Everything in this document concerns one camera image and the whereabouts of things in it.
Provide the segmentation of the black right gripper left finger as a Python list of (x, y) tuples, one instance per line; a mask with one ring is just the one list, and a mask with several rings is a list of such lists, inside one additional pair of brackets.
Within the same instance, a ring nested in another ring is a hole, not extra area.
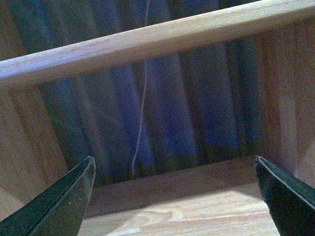
[(0, 223), (2, 236), (76, 236), (89, 204), (95, 160), (88, 157)]

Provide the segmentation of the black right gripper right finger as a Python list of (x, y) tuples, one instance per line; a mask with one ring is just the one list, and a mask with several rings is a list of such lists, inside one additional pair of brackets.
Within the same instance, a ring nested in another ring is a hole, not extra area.
[(315, 234), (315, 189), (258, 156), (255, 173), (260, 193), (282, 236)]

